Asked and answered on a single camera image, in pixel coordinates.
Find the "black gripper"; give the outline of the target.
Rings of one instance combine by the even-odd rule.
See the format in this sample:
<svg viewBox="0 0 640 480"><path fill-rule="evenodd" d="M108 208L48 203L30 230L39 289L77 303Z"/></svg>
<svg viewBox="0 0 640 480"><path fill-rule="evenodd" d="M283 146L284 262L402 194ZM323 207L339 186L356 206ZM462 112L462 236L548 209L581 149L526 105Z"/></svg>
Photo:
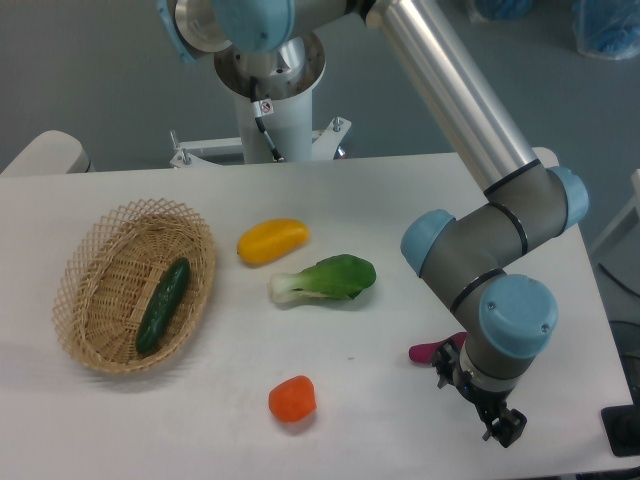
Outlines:
<svg viewBox="0 0 640 480"><path fill-rule="evenodd" d="M493 438L502 447L508 448L521 437L527 418L516 409L506 409L510 383L481 372L471 362L466 347L458 347L454 337L437 345L430 365L436 369L439 388L452 385L475 406L485 426L484 441Z"/></svg>

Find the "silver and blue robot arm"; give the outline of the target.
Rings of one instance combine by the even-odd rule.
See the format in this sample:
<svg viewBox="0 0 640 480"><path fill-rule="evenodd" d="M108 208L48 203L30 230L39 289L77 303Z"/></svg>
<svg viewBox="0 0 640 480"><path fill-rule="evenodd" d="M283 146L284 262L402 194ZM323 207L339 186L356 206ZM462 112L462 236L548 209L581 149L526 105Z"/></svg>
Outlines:
<svg viewBox="0 0 640 480"><path fill-rule="evenodd" d="M160 1L162 24L186 63L210 55L238 96L248 163L308 161L319 152L305 98L325 59L315 30L355 14L382 33L486 197L461 219L443 210L405 232L406 261L466 331L430 356L441 385L472 403L503 446L525 416L508 395L545 348L557 303L540 282L506 267L586 214L580 178L543 166L432 1Z"/></svg>

